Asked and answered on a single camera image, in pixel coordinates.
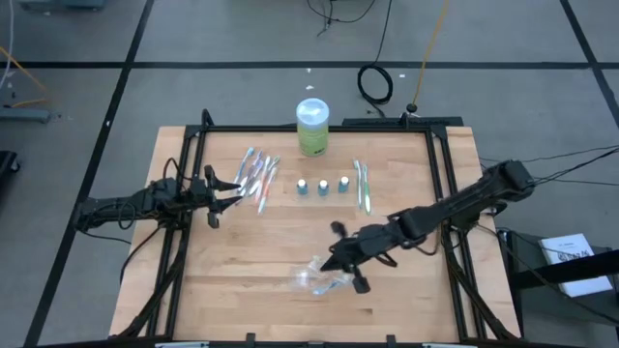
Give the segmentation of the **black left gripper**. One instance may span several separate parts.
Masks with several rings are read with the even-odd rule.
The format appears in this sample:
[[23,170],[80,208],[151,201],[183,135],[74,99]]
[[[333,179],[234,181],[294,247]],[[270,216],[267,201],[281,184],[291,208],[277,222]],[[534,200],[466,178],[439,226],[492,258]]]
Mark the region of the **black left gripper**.
[[189,188],[190,203],[195,209],[206,207],[208,209],[208,224],[210,227],[217,229],[220,227],[218,214],[223,213],[227,208],[236,204],[242,197],[231,196],[218,199],[216,192],[238,189],[240,185],[218,179],[212,165],[204,167],[204,174],[204,180],[192,179]]

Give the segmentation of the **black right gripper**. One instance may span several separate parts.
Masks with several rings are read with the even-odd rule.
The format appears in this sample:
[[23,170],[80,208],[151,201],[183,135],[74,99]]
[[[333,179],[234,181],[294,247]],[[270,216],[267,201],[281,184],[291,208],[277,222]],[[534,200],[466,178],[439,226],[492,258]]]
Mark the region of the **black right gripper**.
[[339,236],[339,240],[329,246],[331,255],[321,266],[321,271],[342,271],[353,275],[352,284],[357,294],[370,291],[368,279],[359,269],[361,264],[376,259],[388,267],[395,268],[398,265],[388,254],[389,250],[398,245],[397,240],[385,225],[367,225],[352,236],[348,235],[346,227],[339,221],[332,222],[331,229]]

